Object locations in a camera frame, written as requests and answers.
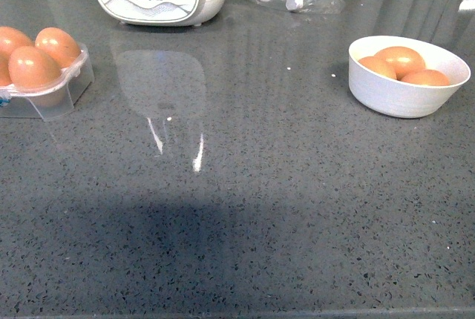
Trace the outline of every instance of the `brown egg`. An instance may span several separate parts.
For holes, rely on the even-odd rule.
[[[8,59],[0,55],[0,87],[12,84],[10,73],[8,72]]]
[[[433,69],[424,69],[420,72],[406,74],[401,79],[401,82],[417,85],[431,85],[435,87],[443,87],[451,84],[445,74]]]
[[[35,46],[49,54],[60,68],[69,67],[81,54],[76,41],[68,33],[56,27],[47,27],[38,33]]]
[[[401,80],[406,74],[425,69],[425,60],[412,48],[402,46],[388,47],[380,50],[374,56],[384,59],[391,64],[398,80]]]
[[[16,28],[0,27],[0,54],[8,59],[16,48],[22,46],[33,46],[33,41]]]
[[[374,73],[386,76],[387,78],[396,79],[396,72],[393,66],[381,58],[368,56],[361,58],[358,62]]]
[[[12,83],[19,91],[40,91],[52,87],[61,76],[58,64],[46,52],[33,46],[17,48],[8,61]]]

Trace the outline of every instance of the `ceramic bowl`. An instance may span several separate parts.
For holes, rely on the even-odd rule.
[[[433,87],[413,85],[381,76],[363,67],[358,60],[373,56],[390,46],[409,47],[424,58],[427,69],[443,72],[451,85]],[[401,118],[418,118],[437,111],[471,76],[468,65],[444,48],[416,39],[398,36],[368,36],[354,41],[350,55],[349,78],[353,96],[381,114]]]

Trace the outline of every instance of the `bowl of eggs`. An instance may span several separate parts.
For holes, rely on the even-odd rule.
[[[471,76],[458,56],[416,39],[368,36],[354,41],[348,53],[353,96],[374,111],[394,117],[434,113]]]
[[[63,116],[93,78],[86,46],[65,31],[47,27],[32,40],[0,27],[0,116]]]

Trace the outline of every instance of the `gray quartz countertop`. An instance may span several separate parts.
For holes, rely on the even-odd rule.
[[[347,49],[406,36],[473,67],[474,11],[345,2],[165,28],[0,0],[0,25],[66,30],[95,74],[61,119],[0,119],[0,316],[472,318],[475,83],[385,116],[350,93]]]

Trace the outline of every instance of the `plastic egg tray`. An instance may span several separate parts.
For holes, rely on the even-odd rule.
[[[74,104],[94,81],[89,52],[78,43],[81,54],[62,71],[57,83],[47,90],[22,93],[14,85],[0,87],[0,117],[42,118],[44,121],[69,114]]]

